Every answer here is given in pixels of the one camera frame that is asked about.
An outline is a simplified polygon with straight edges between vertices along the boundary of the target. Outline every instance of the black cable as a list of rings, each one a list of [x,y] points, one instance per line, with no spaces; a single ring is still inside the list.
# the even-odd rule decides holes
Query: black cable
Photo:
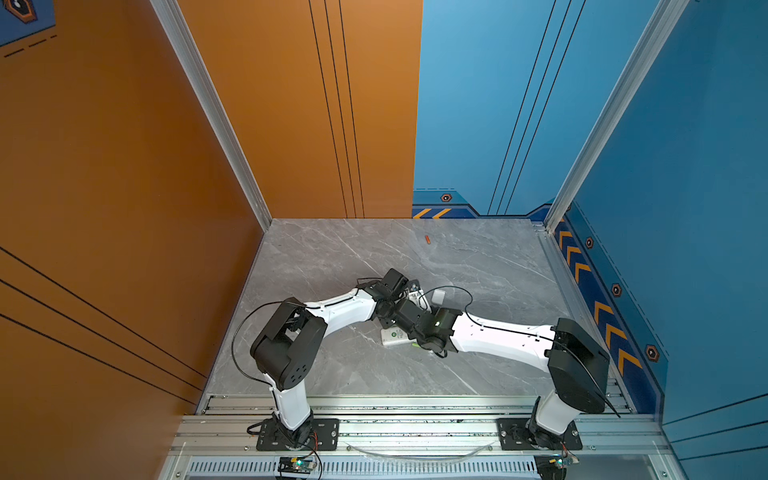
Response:
[[[312,440],[313,438],[315,438],[315,437],[313,437],[313,436],[310,436],[310,437],[309,437],[309,438],[306,440],[306,442],[304,442],[304,443],[301,445],[302,447],[307,447],[307,448],[310,450],[310,453],[307,453],[307,454],[306,454],[306,455],[304,455],[303,457],[296,457],[296,459],[297,459],[297,460],[304,460],[305,458],[307,458],[307,457],[311,457],[312,455],[314,455],[314,451],[312,450],[312,447],[310,447],[309,445],[307,445],[307,443],[309,443],[309,441],[310,441],[310,440]]]
[[[317,476],[317,480],[320,480],[323,477],[323,460],[320,460],[320,455],[317,453],[317,443],[317,432],[315,432],[315,448],[313,449],[310,447],[310,449],[315,454],[315,458],[317,458],[317,462],[320,464],[320,474]]]
[[[355,295],[357,295],[357,292],[355,292],[350,297],[343,298],[343,299],[339,300],[338,302],[329,303],[329,304],[323,305],[323,306],[324,307],[334,306],[334,305],[338,305],[341,302],[346,302],[347,300],[349,300],[349,299],[353,298]],[[272,386],[272,385],[269,382],[267,382],[266,380],[262,380],[262,379],[258,379],[256,377],[252,377],[252,376],[248,375],[247,373],[245,373],[243,371],[243,369],[240,368],[240,365],[238,365],[237,359],[235,358],[235,339],[237,338],[237,334],[240,333],[240,329],[243,328],[243,325],[250,318],[251,315],[253,315],[254,313],[258,312],[259,309],[261,309],[262,307],[265,307],[265,306],[268,306],[268,305],[276,305],[278,303],[285,303],[286,305],[298,306],[298,307],[305,308],[305,309],[308,309],[308,310],[318,310],[318,309],[322,308],[320,306],[306,306],[306,305],[300,304],[300,303],[291,303],[291,302],[287,302],[285,300],[280,300],[280,301],[277,301],[277,302],[262,303],[261,305],[256,307],[254,310],[252,310],[250,313],[245,315],[245,318],[243,319],[243,321],[240,322],[240,325],[237,326],[237,329],[235,329],[235,334],[232,335],[232,343],[230,344],[230,354],[232,356],[232,362],[235,364],[235,368],[237,368],[237,371],[242,373],[247,378],[249,378],[251,380],[256,380],[257,382],[261,382],[261,383],[264,383],[264,384],[269,385],[269,386]]]
[[[278,302],[268,302],[268,303],[262,303],[261,305],[259,305],[258,307],[256,307],[256,309],[252,310],[252,311],[251,311],[251,313],[249,313],[248,315],[245,315],[245,318],[243,319],[243,321],[242,321],[242,322],[240,322],[240,325],[238,325],[238,326],[237,326],[237,329],[235,330],[235,334],[234,334],[234,335],[232,335],[232,343],[230,344],[230,354],[231,354],[231,356],[232,356],[232,363],[234,363],[234,364],[235,364],[235,368],[237,369],[237,371],[238,371],[238,372],[240,372],[240,373],[242,373],[244,376],[246,376],[247,378],[249,378],[249,379],[251,379],[251,380],[256,380],[257,382],[261,382],[261,383],[263,383],[263,384],[265,384],[265,385],[269,385],[269,386],[272,386],[272,384],[270,384],[270,383],[269,383],[269,382],[267,382],[266,380],[258,379],[258,378],[256,378],[256,377],[253,377],[253,376],[250,376],[250,375],[248,375],[247,373],[245,373],[245,372],[243,371],[243,369],[241,369],[241,368],[240,368],[240,365],[238,365],[238,364],[237,364],[237,359],[235,358],[235,339],[237,338],[237,334],[238,334],[238,333],[240,333],[240,329],[241,329],[241,328],[243,328],[243,325],[245,324],[246,320],[248,320],[248,319],[250,318],[250,316],[251,316],[251,315],[253,315],[254,313],[258,312],[258,311],[259,311],[259,309],[261,309],[261,308],[263,308],[263,307],[265,307],[265,306],[268,306],[268,305],[277,305],[278,303],[288,303],[289,305],[295,305],[295,306],[304,306],[304,305],[299,305],[299,304],[297,304],[297,303],[290,303],[290,302],[286,302],[285,300],[280,300],[280,301],[278,301]]]
[[[616,416],[617,416],[618,418],[621,418],[621,415],[619,415],[619,412],[618,412],[618,411],[616,410],[616,408],[613,406],[613,404],[611,403],[611,401],[610,401],[610,400],[608,400],[607,396],[605,396],[605,395],[603,394],[603,392],[602,392],[602,389],[601,389],[601,388],[600,388],[600,386],[598,385],[598,381],[594,379],[594,377],[592,376],[592,373],[589,371],[589,369],[587,368],[587,366],[586,366],[586,365],[585,365],[585,364],[584,364],[584,363],[581,361],[581,359],[580,359],[580,358],[578,358],[578,356],[576,356],[576,354],[575,354],[575,353],[573,353],[573,352],[571,351],[571,349],[569,349],[568,347],[566,347],[566,346],[565,346],[565,345],[563,345],[561,342],[558,342],[558,341],[557,341],[557,340],[555,340],[555,339],[550,339],[550,338],[547,338],[547,337],[545,337],[545,336],[540,336],[540,335],[538,335],[538,334],[536,334],[536,333],[527,333],[527,332],[518,332],[518,331],[516,331],[516,330],[507,330],[507,329],[502,329],[502,328],[498,328],[498,327],[495,327],[495,326],[488,326],[488,325],[483,325],[482,323],[480,323],[480,322],[476,321],[475,319],[473,319],[473,318],[472,318],[472,316],[470,316],[470,315],[469,315],[469,306],[470,306],[470,305],[472,305],[472,302],[474,302],[474,301],[475,301],[475,298],[472,296],[472,293],[471,293],[469,290],[467,290],[466,288],[464,288],[464,287],[462,287],[462,286],[456,286],[456,285],[442,285],[442,286],[436,286],[435,288],[432,288],[432,289],[430,289],[430,290],[427,290],[426,292],[422,293],[422,294],[421,294],[421,296],[419,296],[419,299],[417,300],[416,304],[417,304],[417,305],[419,305],[419,303],[421,302],[422,298],[423,298],[423,297],[424,297],[424,295],[426,295],[427,293],[429,293],[429,292],[432,292],[433,290],[437,290],[437,289],[440,289],[440,288],[449,288],[449,287],[450,287],[450,288],[456,288],[456,289],[462,290],[462,291],[466,292],[466,293],[467,293],[467,295],[469,295],[469,303],[467,303],[467,304],[466,304],[466,306],[464,307],[464,313],[466,313],[466,314],[467,314],[467,318],[469,318],[469,320],[470,320],[472,323],[474,323],[475,325],[477,325],[477,326],[480,326],[480,327],[482,327],[482,328],[486,328],[486,329],[491,329],[491,330],[499,330],[499,331],[501,331],[501,332],[510,332],[510,333],[517,333],[518,335],[533,336],[533,337],[536,337],[536,338],[539,338],[539,339],[543,339],[543,340],[549,340],[549,341],[550,341],[550,342],[552,342],[554,345],[558,345],[558,346],[560,346],[560,347],[561,347],[563,350],[565,350],[565,351],[566,351],[567,353],[569,353],[569,354],[570,354],[572,357],[574,357],[574,358],[576,359],[576,361],[577,361],[577,362],[579,362],[579,364],[581,364],[581,367],[584,369],[584,371],[587,373],[587,375],[589,375],[589,378],[592,380],[592,383],[594,383],[594,386],[595,386],[595,388],[597,389],[597,392],[596,392],[596,393],[597,393],[597,394],[600,396],[600,398],[601,398],[601,399],[603,399],[603,401],[605,401],[605,403],[608,405],[608,407],[610,407],[610,408],[611,408],[611,410],[613,411],[613,413],[615,413],[615,414],[616,414]]]
[[[258,436],[260,434],[260,431],[259,432],[251,432],[250,430],[251,429],[255,429],[256,427],[261,427],[265,423],[266,423],[266,420],[262,420],[261,422],[254,423],[253,425],[249,425],[249,426],[246,427],[245,433],[247,433],[248,435],[256,435],[256,436]]]

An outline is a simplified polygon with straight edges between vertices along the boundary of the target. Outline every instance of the marble table surface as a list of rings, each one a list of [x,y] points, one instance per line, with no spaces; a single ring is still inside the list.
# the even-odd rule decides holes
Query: marble table surface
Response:
[[[427,244],[429,235],[431,244]],[[295,296],[324,300],[350,291],[356,278],[395,268],[424,290],[463,286],[476,316],[529,325],[568,316],[534,228],[528,220],[274,220],[237,311],[236,326],[262,303]],[[445,289],[444,306],[463,308],[465,293]],[[235,341],[238,363],[260,378],[250,344],[276,306],[254,314]],[[230,326],[209,378],[211,395],[269,395],[242,376],[230,358]],[[381,344],[378,321],[357,323],[323,340],[310,374],[309,395],[546,395],[548,373],[481,353],[439,359],[411,344]]]

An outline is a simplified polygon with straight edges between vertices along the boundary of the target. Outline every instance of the black stripe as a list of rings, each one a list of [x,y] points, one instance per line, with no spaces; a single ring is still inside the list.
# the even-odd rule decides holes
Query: black stripe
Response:
[[[705,410],[703,412],[694,413],[693,415],[689,415],[687,417],[683,417],[682,419],[672,420],[671,422],[662,423],[661,425],[670,425],[670,424],[675,423],[675,422],[682,422],[683,420],[692,419],[693,417],[698,417],[699,415],[704,415],[706,413],[716,412],[717,410],[727,409],[728,407],[736,406],[736,405],[739,405],[741,403],[751,402],[752,400],[762,399],[765,396],[768,396],[768,393],[764,393],[762,395],[754,396],[754,397],[752,397],[750,399],[744,399],[744,400],[739,400],[738,402],[729,403],[728,405],[723,405],[723,406],[717,407],[715,409],[709,409],[709,410]]]
[[[198,374],[198,375],[202,376],[204,379],[208,378],[207,376],[205,376],[205,375],[203,375],[202,373],[198,372],[197,370],[195,370],[195,369],[194,369],[194,368],[192,368],[191,366],[189,366],[189,365],[187,365],[186,363],[184,363],[184,362],[182,362],[181,360],[179,360],[177,357],[175,357],[175,356],[171,355],[169,352],[167,352],[167,351],[163,350],[162,348],[160,348],[160,347],[159,347],[158,345],[156,345],[155,343],[152,343],[152,342],[151,342],[150,340],[148,340],[147,338],[143,337],[142,335],[140,335],[140,334],[139,334],[139,333],[137,333],[136,331],[132,330],[132,329],[131,329],[130,327],[128,327],[127,325],[125,325],[125,324],[123,324],[123,323],[120,323],[120,322],[118,322],[118,321],[117,321],[117,320],[116,320],[116,319],[115,319],[115,318],[114,318],[112,315],[109,315],[108,313],[106,313],[106,312],[105,312],[105,311],[103,311],[102,309],[98,308],[98,307],[97,307],[97,306],[95,306],[93,303],[90,303],[90,302],[88,302],[86,299],[84,299],[83,297],[79,296],[78,294],[76,294],[75,292],[73,292],[72,290],[70,290],[69,288],[67,288],[66,286],[63,286],[63,285],[61,285],[59,282],[57,282],[56,280],[53,280],[51,277],[49,277],[49,276],[48,276],[48,275],[46,275],[45,273],[43,273],[43,272],[41,272],[40,270],[38,270],[38,269],[34,268],[32,265],[30,265],[29,263],[26,263],[24,260],[20,259],[19,257],[17,257],[16,255],[14,255],[13,253],[11,253],[11,252],[7,251],[5,248],[3,248],[3,247],[0,247],[0,250],[1,250],[3,253],[6,253],[6,254],[8,254],[10,257],[12,257],[12,258],[13,258],[14,260],[16,260],[17,262],[19,262],[19,263],[21,263],[22,265],[26,266],[27,268],[29,268],[29,269],[33,270],[33,271],[34,271],[35,273],[37,273],[39,276],[42,276],[42,277],[43,277],[43,278],[45,278],[47,281],[49,281],[49,282],[53,283],[54,285],[56,285],[56,286],[57,286],[57,287],[59,287],[60,289],[64,290],[66,293],[69,293],[69,294],[70,294],[70,295],[72,295],[74,298],[76,298],[76,299],[80,300],[82,303],[85,303],[86,305],[88,305],[88,306],[89,306],[89,307],[91,307],[92,309],[96,310],[96,311],[97,311],[97,312],[99,312],[101,315],[104,315],[104,316],[106,316],[108,319],[112,320],[113,322],[115,322],[115,323],[116,323],[116,324],[118,324],[119,326],[123,327],[123,328],[124,328],[124,329],[126,329],[127,331],[129,331],[129,332],[133,333],[135,336],[139,337],[139,338],[140,338],[140,339],[142,339],[143,341],[145,341],[145,342],[149,343],[149,344],[150,344],[150,345],[152,345],[154,348],[156,348],[156,349],[160,350],[162,353],[165,353],[165,354],[166,354],[166,355],[168,355],[170,358],[172,358],[172,359],[176,360],[177,362],[179,362],[181,365],[183,365],[183,366],[186,366],[188,369],[190,369],[190,370],[192,370],[193,372],[195,372],[196,374]]]
[[[128,375],[128,376],[130,376],[131,378],[134,378],[134,379],[138,380],[139,382],[142,382],[142,383],[146,383],[146,384],[147,384],[147,385],[149,385],[149,386],[153,386],[154,388],[156,388],[156,389],[158,389],[158,390],[160,390],[160,391],[162,391],[162,392],[166,392],[168,395],[172,395],[172,396],[176,397],[176,398],[177,398],[177,399],[179,399],[179,400],[184,400],[185,402],[187,402],[187,403],[189,403],[189,404],[191,404],[191,405],[196,405],[196,403],[194,403],[194,402],[190,402],[189,400],[185,399],[184,397],[180,397],[180,396],[176,395],[176,394],[175,394],[175,393],[173,393],[173,392],[169,392],[169,391],[167,391],[166,389],[164,389],[164,388],[162,388],[162,387],[160,387],[160,386],[157,386],[157,385],[155,385],[155,384],[153,384],[153,383],[151,383],[151,382],[148,382],[147,380],[144,380],[144,379],[140,379],[140,378],[139,378],[139,377],[137,377],[136,375],[133,375],[133,374],[131,374],[131,373],[128,373],[128,372],[126,372],[126,371],[125,371],[125,370],[123,370],[123,369],[119,369],[118,367],[116,367],[116,366],[114,366],[114,365],[112,365],[112,364],[110,364],[110,363],[107,363],[107,362],[105,362],[104,360],[98,359],[98,358],[96,358],[96,357],[95,357],[95,356],[93,356],[93,355],[89,355],[89,354],[87,354],[86,352],[83,352],[82,350],[76,349],[76,348],[74,348],[73,346],[71,346],[71,345],[68,345],[68,344],[66,344],[66,343],[62,342],[61,340],[55,339],[55,338],[53,338],[52,336],[49,336],[49,335],[45,335],[43,332],[41,332],[41,331],[39,331],[39,330],[33,329],[33,328],[32,328],[32,327],[30,327],[30,326],[26,326],[24,323],[21,323],[21,322],[19,322],[19,321],[17,321],[17,320],[14,320],[14,319],[12,319],[10,316],[4,315],[4,314],[2,314],[2,313],[0,313],[0,316],[1,316],[1,317],[3,317],[4,319],[8,320],[8,321],[11,321],[11,322],[15,323],[15,324],[16,324],[16,325],[18,325],[18,326],[23,326],[24,328],[26,328],[27,330],[29,330],[29,331],[31,331],[31,332],[35,332],[35,333],[37,333],[37,334],[38,334],[38,335],[40,335],[40,336],[44,336],[45,338],[47,338],[47,339],[49,339],[49,340],[53,340],[54,342],[58,343],[59,345],[63,345],[63,346],[65,346],[65,347],[67,347],[68,349],[71,349],[71,350],[74,350],[74,351],[75,351],[75,352],[77,352],[77,353],[80,353],[81,355],[85,355],[85,356],[87,356],[89,359],[93,359],[93,360],[96,360],[97,362],[101,363],[102,365],[106,365],[106,366],[110,367],[111,369],[115,369],[115,370],[117,370],[118,372],[124,373],[125,375]]]
[[[20,48],[20,49],[18,49],[18,50],[16,50],[16,51],[12,51],[11,53],[9,53],[9,54],[7,54],[7,55],[3,55],[2,57],[3,57],[3,58],[8,58],[8,57],[10,57],[11,55],[16,55],[16,54],[17,54],[17,53],[19,53],[20,51],[24,51],[24,49],[23,49],[23,48]]]
[[[11,40],[11,41],[7,41],[6,43],[4,43],[4,44],[0,45],[0,47],[5,47],[6,45],[10,45],[10,44],[11,44],[11,43],[13,43],[14,41],[19,41],[19,40],[22,40],[23,38],[27,38],[27,37],[31,37],[31,36],[33,36],[33,35],[37,35],[38,33],[42,33],[43,31],[46,31],[46,30],[50,30],[51,28],[53,28],[53,27],[55,27],[55,26],[56,26],[56,24],[53,24],[53,25],[51,25],[50,27],[45,27],[45,28],[43,28],[42,30],[39,30],[39,31],[34,31],[34,32],[32,32],[32,33],[30,33],[30,34],[28,34],[28,35],[24,35],[23,37],[14,38],[13,40]]]
[[[536,91],[536,97],[533,100],[533,107],[531,107],[531,113],[528,116],[528,121],[525,122],[525,129],[523,130],[523,135],[520,137],[520,144],[518,145],[517,153],[515,153],[515,160],[512,162],[512,168],[509,170],[507,183],[504,184],[504,190],[502,191],[502,198],[498,202],[498,208],[496,208],[497,215],[500,209],[502,208],[502,201],[504,201],[504,195],[507,193],[507,187],[509,186],[509,181],[512,178],[512,173],[515,171],[515,164],[518,162],[518,155],[520,154],[520,148],[523,145],[525,134],[528,132],[528,126],[531,124],[531,119],[533,118],[533,112],[534,110],[536,110],[536,104],[538,103],[538,96],[541,93],[541,87],[544,86],[544,80],[546,80],[547,78],[547,72],[549,71],[549,64],[552,62],[552,56],[554,55],[554,50],[558,47],[558,40],[560,40],[560,34],[563,32],[563,25],[565,25],[565,19],[568,17],[568,12],[571,10],[572,2],[573,0],[568,0],[568,7],[565,9],[565,15],[563,15],[563,21],[560,23],[560,28],[558,29],[558,36],[554,38],[552,51],[549,53],[549,60],[547,60],[547,67],[544,69],[544,74],[541,76],[541,82],[539,82],[538,84],[538,90]]]
[[[571,40],[574,37],[574,33],[576,32],[576,26],[578,25],[578,21],[581,18],[581,13],[584,11],[584,5],[587,4],[587,0],[584,0],[584,3],[581,4],[581,10],[578,12],[578,17],[576,17],[576,23],[574,23],[574,29],[571,30],[571,37],[568,39],[568,43],[565,45],[565,51],[563,52],[563,58],[560,59],[560,64],[558,66],[558,72],[554,74],[554,80],[552,81],[552,86],[549,88],[549,93],[547,94],[547,101],[544,102],[544,108],[541,109],[541,116],[538,118],[538,123],[536,124],[536,129],[533,131],[533,137],[531,137],[531,143],[528,144],[528,149],[525,152],[525,157],[523,157],[523,163],[520,165],[520,171],[518,172],[518,178],[515,180],[515,186],[512,188],[512,193],[509,194],[509,200],[507,200],[507,207],[504,209],[504,214],[507,213],[507,209],[509,208],[509,204],[512,202],[512,196],[515,195],[515,190],[518,187],[518,182],[520,181],[520,175],[523,173],[523,168],[525,168],[525,161],[528,159],[528,154],[531,153],[531,146],[533,145],[533,140],[536,139],[536,134],[538,133],[538,126],[541,125],[541,119],[544,118],[544,112],[547,110],[547,104],[549,104],[549,97],[552,95],[552,90],[554,90],[554,83],[558,80],[558,75],[560,74],[560,69],[563,66],[563,61],[565,60],[565,55],[568,53],[568,47],[571,46]]]
[[[685,439],[673,440],[670,443],[685,442],[686,440],[700,439],[701,437],[707,437],[709,435],[716,435],[718,433],[723,433],[723,432],[732,432],[733,430],[746,429],[748,427],[754,427],[754,426],[757,426],[757,425],[762,425],[763,423],[768,423],[768,420],[763,420],[762,422],[749,423],[747,425],[739,425],[737,427],[731,427],[729,429],[722,429],[722,430],[718,430],[716,432],[702,433],[701,435],[694,435],[692,437],[687,437]]]
[[[531,67],[531,75],[528,76],[528,84],[525,85],[525,93],[523,94],[523,99],[520,102],[520,110],[518,110],[518,117],[515,119],[515,126],[512,128],[512,135],[509,136],[509,143],[507,144],[507,151],[504,154],[504,160],[502,161],[502,168],[498,171],[498,178],[496,179],[496,186],[493,188],[493,195],[491,195],[491,203],[488,205],[488,213],[487,215],[491,214],[491,208],[493,207],[493,199],[496,197],[496,190],[498,189],[498,183],[502,181],[502,174],[504,173],[504,166],[507,163],[507,156],[509,155],[509,148],[512,145],[512,139],[515,138],[515,130],[518,128],[518,122],[520,121],[520,113],[523,111],[523,105],[525,104],[525,98],[528,96],[528,88],[531,87],[531,79],[533,79],[533,72],[536,70],[536,63],[538,62],[538,56],[541,53],[541,46],[544,44],[544,38],[547,36],[547,30],[549,29],[549,22],[552,20],[552,12],[554,12],[554,4],[556,4],[558,0],[554,0],[552,2],[552,8],[549,11],[549,18],[547,18],[547,25],[544,27],[544,33],[541,35],[541,42],[538,44],[538,50],[536,51],[536,59],[533,61],[533,67]]]
[[[346,155],[346,173],[349,175],[349,191],[352,193],[352,212],[357,218],[357,205],[355,204],[355,189],[352,187],[352,167],[349,165],[349,149],[346,147],[346,129],[344,128],[344,112],[341,110],[341,94],[339,93],[339,75],[336,73],[336,56],[333,54],[333,40],[331,39],[331,21],[328,18],[328,1],[323,0],[326,6],[326,23],[328,24],[328,41],[331,44],[331,60],[333,61],[333,79],[336,80],[336,98],[339,99],[339,118],[341,119],[341,134],[344,139],[344,153]]]
[[[694,460],[696,458],[717,457],[718,455],[728,455],[729,453],[752,452],[753,450],[762,450],[762,449],[768,449],[768,445],[763,445],[760,447],[752,447],[751,449],[730,450],[728,452],[710,453],[708,455],[697,455],[695,457],[679,458],[679,460],[682,462],[683,460]]]
[[[341,38],[344,41],[344,64],[346,65],[346,85],[349,87],[349,109],[352,112],[352,135],[355,140],[355,162],[357,162],[357,181],[360,185],[360,206],[362,217],[366,217],[366,202],[362,195],[362,175],[360,174],[360,153],[357,151],[357,130],[355,129],[355,108],[352,105],[352,82],[349,81],[349,60],[346,57],[346,36],[344,35],[344,15],[341,12],[341,0],[339,0],[339,18],[341,19]]]
[[[119,343],[115,342],[114,340],[111,340],[111,339],[107,338],[106,336],[104,336],[104,335],[101,335],[101,334],[100,334],[99,332],[97,332],[96,330],[93,330],[92,328],[89,328],[88,326],[86,326],[86,325],[83,325],[82,323],[78,322],[77,320],[73,319],[72,317],[70,317],[70,316],[67,316],[67,315],[63,314],[62,312],[59,312],[58,310],[56,310],[54,307],[52,307],[52,306],[48,305],[47,303],[45,303],[45,302],[43,302],[43,301],[41,301],[41,300],[38,300],[38,299],[34,298],[34,297],[33,297],[32,295],[30,295],[29,293],[26,293],[26,292],[24,292],[23,290],[21,290],[21,289],[19,289],[19,288],[15,287],[15,286],[13,286],[13,285],[11,285],[10,283],[8,283],[8,282],[6,282],[5,280],[3,280],[2,278],[0,278],[0,283],[2,283],[3,285],[6,285],[6,286],[8,286],[8,287],[12,288],[13,290],[15,290],[15,291],[19,292],[21,295],[23,295],[23,296],[26,296],[27,298],[29,298],[30,300],[33,300],[33,301],[35,301],[35,302],[39,303],[40,305],[42,305],[42,306],[44,306],[45,308],[47,308],[47,309],[51,310],[52,312],[54,312],[54,313],[57,313],[57,314],[58,314],[58,315],[60,315],[60,316],[63,316],[65,319],[69,320],[70,322],[73,322],[73,323],[75,323],[75,324],[77,324],[77,325],[81,326],[82,328],[86,329],[88,332],[91,332],[91,333],[93,333],[93,334],[95,334],[95,335],[97,335],[97,336],[101,337],[102,339],[105,339],[105,340],[107,340],[107,341],[108,341],[109,343],[111,343],[112,345],[115,345],[115,346],[117,346],[117,347],[119,347],[119,348],[121,348],[121,349],[125,350],[126,352],[130,353],[131,355],[135,356],[136,358],[138,358],[138,359],[142,359],[142,360],[144,360],[146,363],[149,363],[150,365],[152,365],[153,367],[156,367],[156,368],[158,368],[158,369],[160,369],[160,370],[162,370],[162,371],[166,372],[168,375],[170,375],[170,376],[172,376],[172,377],[174,377],[174,378],[176,378],[176,379],[179,379],[179,380],[181,380],[182,382],[186,383],[186,384],[187,384],[187,385],[189,385],[190,387],[192,387],[192,388],[194,388],[194,389],[197,389],[197,390],[200,390],[201,392],[203,391],[202,389],[199,389],[199,388],[197,388],[196,386],[194,386],[194,385],[192,385],[191,383],[189,383],[187,380],[185,380],[185,379],[182,379],[181,377],[179,377],[179,376],[177,376],[177,375],[174,375],[173,373],[171,373],[171,372],[167,371],[166,369],[164,369],[163,367],[161,367],[161,366],[159,366],[159,365],[155,365],[154,363],[152,363],[152,362],[150,362],[149,360],[145,359],[143,356],[141,356],[141,355],[139,355],[139,354],[137,354],[137,353],[134,353],[134,352],[132,352],[131,350],[129,350],[129,349],[125,348],[124,346],[122,346],[121,344],[119,344]]]
[[[323,76],[323,60],[320,59],[320,44],[317,43],[317,28],[315,28],[315,15],[312,13],[312,1],[306,0],[306,3],[310,6],[310,18],[312,19],[312,30],[315,32],[315,46],[317,47],[317,62],[320,65],[320,78],[323,79],[323,93],[325,93],[326,95],[326,107],[328,108],[328,123],[331,125],[331,140],[333,141],[333,153],[336,155],[336,168],[339,170],[339,186],[341,187],[341,200],[344,202],[344,216],[349,218],[349,215],[346,212],[346,197],[344,195],[344,182],[341,180],[341,166],[339,165],[339,152],[336,151],[336,137],[333,135],[333,122],[331,121],[331,106],[328,103],[328,91],[326,90],[326,78]]]

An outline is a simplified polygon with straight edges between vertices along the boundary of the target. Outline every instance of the black mounting plate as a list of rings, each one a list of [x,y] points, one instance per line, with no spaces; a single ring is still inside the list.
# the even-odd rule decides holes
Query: black mounting plate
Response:
[[[531,433],[525,428],[528,419],[496,419],[498,440],[502,443],[502,450],[538,450],[531,445]],[[563,434],[563,443],[568,450],[581,450],[581,437],[576,429],[576,423],[571,422]]]
[[[339,441],[339,419],[313,419],[312,432],[317,434],[318,452],[336,450]],[[275,419],[266,420],[261,425],[256,450],[261,452],[288,452],[295,450],[289,448],[289,444],[290,441],[277,428]],[[307,445],[314,446],[314,440],[310,440]],[[304,447],[301,450],[309,451],[310,449]]]

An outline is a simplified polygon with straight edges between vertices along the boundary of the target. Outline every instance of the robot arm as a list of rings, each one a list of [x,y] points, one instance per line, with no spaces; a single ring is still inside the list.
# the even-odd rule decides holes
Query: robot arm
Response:
[[[250,354],[272,386],[278,426],[294,445],[302,445],[310,434],[313,416],[304,377],[320,342],[374,316],[383,328],[398,326],[438,355],[489,353],[549,371],[555,390],[537,399],[528,423],[531,437],[542,448],[559,449],[568,424],[579,413],[604,410],[608,355],[573,320],[526,326],[479,319],[461,310],[431,309],[418,280],[390,270],[382,280],[322,302],[287,299],[253,342]],[[291,339],[289,331],[299,334]]]

